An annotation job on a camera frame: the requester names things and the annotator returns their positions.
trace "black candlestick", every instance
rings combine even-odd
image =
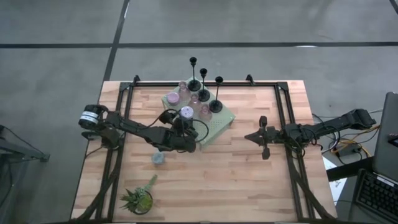
[[[208,90],[205,90],[205,77],[207,74],[207,69],[203,68],[200,70],[200,76],[203,79],[203,82],[201,83],[201,90],[198,92],[199,94],[199,101],[205,102],[208,101],[210,98],[210,93]]]
[[[192,65],[193,79],[189,81],[188,89],[191,91],[198,91],[200,89],[200,82],[198,80],[195,80],[195,65],[197,64],[197,58],[192,57],[189,59],[189,61]]]
[[[218,113],[223,109],[223,104],[222,102],[220,102],[218,99],[218,88],[220,87],[220,85],[222,84],[222,82],[224,81],[223,77],[216,77],[216,85],[217,85],[217,94],[216,94],[216,100],[212,100],[209,103],[209,108],[210,111],[213,113]]]

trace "potted plant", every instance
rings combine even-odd
[[[134,192],[127,190],[126,195],[122,195],[120,200],[126,201],[127,204],[123,205],[122,208],[128,209],[130,212],[136,215],[143,215],[152,208],[154,199],[149,193],[149,190],[155,184],[157,175],[154,175],[149,183],[144,187],[137,187]]]

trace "wooden table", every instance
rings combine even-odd
[[[104,82],[99,103],[110,110],[115,109],[119,83]],[[304,82],[288,81],[288,83],[296,122],[312,124]],[[160,98],[171,89],[135,87],[130,119],[143,124],[153,122],[164,110]],[[258,130],[258,120],[261,115],[267,116],[269,126],[280,128],[274,89],[224,87],[220,89],[219,99],[236,115],[236,119],[226,132],[203,151],[197,150],[193,154],[166,152],[166,163],[155,166],[151,163],[155,149],[143,139],[127,135],[114,222],[296,220],[283,145],[270,145],[271,157],[263,161],[262,149],[244,139],[244,135]],[[87,153],[99,146],[100,141],[91,142]],[[90,155],[85,161],[72,218],[82,214],[98,193],[105,157],[104,149]],[[312,192],[326,210],[336,216],[320,149],[307,147],[304,161]],[[119,200],[119,196],[125,194],[125,189],[134,190],[138,186],[145,185],[154,174],[158,175],[158,179],[151,192],[154,197],[152,210],[138,216],[121,209],[124,203]],[[108,210],[109,192],[104,203],[104,217]],[[307,217],[301,190],[300,194],[302,208]]]

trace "keyboard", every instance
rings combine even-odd
[[[354,202],[381,217],[398,222],[398,187],[377,179],[376,174],[366,170],[359,172]]]

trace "black metal frame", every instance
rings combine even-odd
[[[205,82],[206,86],[216,86],[215,82]],[[126,102],[126,107],[124,111],[124,117],[128,118],[129,111],[131,109],[131,102],[132,102],[132,93],[134,91],[134,87],[176,87],[178,86],[178,82],[140,82],[140,78],[136,76],[134,78],[134,81],[129,83],[129,82],[122,82],[120,83],[119,86],[119,95],[118,95],[118,100],[116,103],[116,111],[119,111],[121,109],[121,103],[123,99],[123,94],[126,90],[128,90],[127,94],[127,102]],[[275,97],[277,101],[277,108],[279,112],[279,118],[280,118],[280,125],[284,127],[286,125],[286,120],[284,117],[284,109],[282,106],[282,97],[280,92],[283,91],[285,95],[285,100],[286,100],[286,105],[287,105],[287,112],[289,114],[289,119],[291,123],[295,122],[294,118],[294,112],[293,112],[293,107],[292,107],[292,102],[290,99],[290,93],[289,93],[289,87],[287,82],[258,82],[256,83],[251,75],[248,75],[246,77],[246,81],[241,81],[241,82],[229,82],[229,81],[224,81],[223,86],[252,86],[252,87],[272,87],[275,90]],[[125,136],[122,138],[121,145],[119,150],[116,151],[116,163],[114,165],[114,169],[112,171],[112,174],[116,175],[113,176],[112,179],[112,189],[111,189],[111,197],[109,201],[109,208],[108,208],[108,213],[106,218],[102,217],[102,212],[103,212],[103,203],[104,203],[104,197],[105,194],[102,195],[102,198],[99,199],[99,202],[96,204],[96,214],[95,214],[95,220],[97,222],[112,222],[113,220],[113,214],[114,214],[114,206],[116,203],[116,193],[118,189],[118,182],[119,182],[119,175],[120,175],[120,169],[121,169],[121,162],[123,158],[123,151],[124,151],[124,142],[125,142]],[[301,202],[300,202],[300,195],[299,195],[299,189],[297,187],[296,181],[292,178],[292,171],[295,169],[294,162],[293,162],[293,157],[292,157],[292,151],[288,148],[285,147],[286,151],[286,157],[287,157],[287,165],[289,168],[289,173],[290,173],[290,180],[292,184],[292,193],[294,196],[294,205],[295,205],[295,210],[297,214],[297,219],[301,220],[303,219],[303,211],[301,207]],[[101,182],[101,190],[103,193],[108,191],[108,188],[110,186],[109,180],[110,180],[110,169],[111,169],[111,161],[113,154],[115,152],[112,150],[109,150],[107,155],[106,155],[106,160],[104,164],[104,171],[103,171],[103,178]],[[298,156],[298,164],[299,164],[299,174],[302,177],[303,182],[308,185],[308,179],[307,179],[307,173],[305,170],[305,165],[304,165],[304,160],[302,157]],[[315,218],[315,212],[313,210],[313,205],[309,201],[309,199],[305,196],[306,199],[306,205],[307,205],[307,211],[308,211],[308,216],[311,219]]]

